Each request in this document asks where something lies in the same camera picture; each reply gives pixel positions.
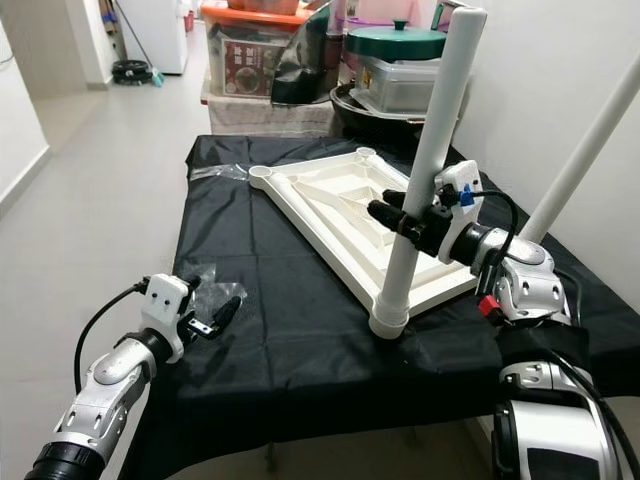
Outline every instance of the mop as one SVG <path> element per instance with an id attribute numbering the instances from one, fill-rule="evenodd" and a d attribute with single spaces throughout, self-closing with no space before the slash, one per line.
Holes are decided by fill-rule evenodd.
<path id="1" fill-rule="evenodd" d="M 153 64 L 151 63 L 151 60 L 149 60 L 149 56 L 147 55 L 147 52 L 144 51 L 144 48 L 142 47 L 142 43 L 140 43 L 140 40 L 138 39 L 138 36 L 136 35 L 135 30 L 131 26 L 131 23 L 129 23 L 129 19 L 125 15 L 124 10 L 122 10 L 122 7 L 120 6 L 120 3 L 118 2 L 118 0 L 114 0 L 114 2 L 116 4 L 116 7 L 118 7 L 118 10 L 120 10 L 120 13 L 122 14 L 122 18 L 124 18 L 124 21 L 129 26 L 129 30 L 131 30 L 131 33 L 133 34 L 133 38 L 135 38 L 136 43 L 140 47 L 140 50 L 142 50 L 142 54 L 144 55 L 144 58 L 147 60 L 147 63 L 151 68 L 151 81 L 153 82 L 153 85 L 158 88 L 162 87 L 162 84 L 164 83 L 164 75 L 162 75 L 162 73 L 160 73 L 158 69 L 153 66 Z"/>

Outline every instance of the black tablecloth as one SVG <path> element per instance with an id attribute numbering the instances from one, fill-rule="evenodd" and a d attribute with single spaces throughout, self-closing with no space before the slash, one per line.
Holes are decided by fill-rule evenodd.
<path id="1" fill-rule="evenodd" d="M 357 146 L 337 139 L 197 139 L 187 165 L 205 170 L 189 182 L 174 272 L 210 273 L 215 265 L 216 282 L 239 282 L 248 296 L 220 338 L 197 341 L 154 381 L 121 478 L 163 479 L 270 441 L 492 411 L 496 332 L 472 297 L 418 316 L 398 341 L 380 340 L 348 288 L 262 191 L 238 179 L 241 170 L 206 170 L 299 162 Z M 409 153 L 379 153 L 409 172 Z M 483 182 L 492 186 L 486 176 Z M 509 215 L 499 199 L 487 198 L 480 217 L 506 227 Z M 584 286 L 582 317 L 598 387 L 608 396 L 637 394 L 627 372 L 640 359 L 640 318 L 557 241 L 547 237 L 543 245 Z M 198 292 L 201 315 L 210 313 L 219 288 L 208 281 Z"/>

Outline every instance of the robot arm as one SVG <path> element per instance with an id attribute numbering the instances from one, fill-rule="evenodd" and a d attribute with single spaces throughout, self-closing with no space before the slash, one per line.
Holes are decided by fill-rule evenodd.
<path id="1" fill-rule="evenodd" d="M 437 197 L 422 218 L 402 211 L 399 192 L 384 192 L 385 202 L 368 210 L 418 250 L 458 261 L 478 277 L 478 306 L 500 329 L 503 358 L 492 437 L 496 478 L 620 478 L 603 415 L 608 407 L 588 373 L 588 335 L 571 318 L 553 258 L 513 236 L 517 218 L 509 233 L 477 222 L 482 197 L 497 193 L 482 192 L 475 162 L 447 168 L 435 182 Z"/>
<path id="2" fill-rule="evenodd" d="M 188 310 L 199 279 L 154 275 L 145 282 L 142 325 L 96 360 L 25 479 L 97 480 L 113 454 L 133 404 L 165 363 L 175 363 L 197 336 L 218 336 L 240 306 L 233 297 L 206 325 Z"/>

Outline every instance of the white wall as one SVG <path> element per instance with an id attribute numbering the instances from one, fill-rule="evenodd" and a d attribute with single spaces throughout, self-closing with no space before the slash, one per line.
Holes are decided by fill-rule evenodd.
<path id="1" fill-rule="evenodd" d="M 0 14 L 29 94 L 52 98 L 86 90 L 64 0 L 2 0 Z"/>
<path id="2" fill-rule="evenodd" d="M 1 21 L 0 45 L 7 45 Z M 5 55 L 8 49 L 0 50 Z M 18 65 L 0 65 L 0 202 L 47 148 Z"/>
<path id="3" fill-rule="evenodd" d="M 488 22 L 454 146 L 529 213 L 640 49 L 640 2 L 476 0 Z M 551 232 L 640 312 L 640 98 Z"/>
<path id="4" fill-rule="evenodd" d="M 65 1 L 87 83 L 108 83 L 111 65 L 118 58 L 104 29 L 98 0 Z"/>

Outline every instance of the refrigerator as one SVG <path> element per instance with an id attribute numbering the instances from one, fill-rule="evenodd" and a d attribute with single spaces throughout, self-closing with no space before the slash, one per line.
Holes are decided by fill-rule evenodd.
<path id="1" fill-rule="evenodd" d="M 145 60 L 131 29 L 140 40 L 154 67 L 162 73 L 182 74 L 187 64 L 185 8 L 180 0 L 118 0 L 131 28 L 120 18 L 127 58 Z"/>

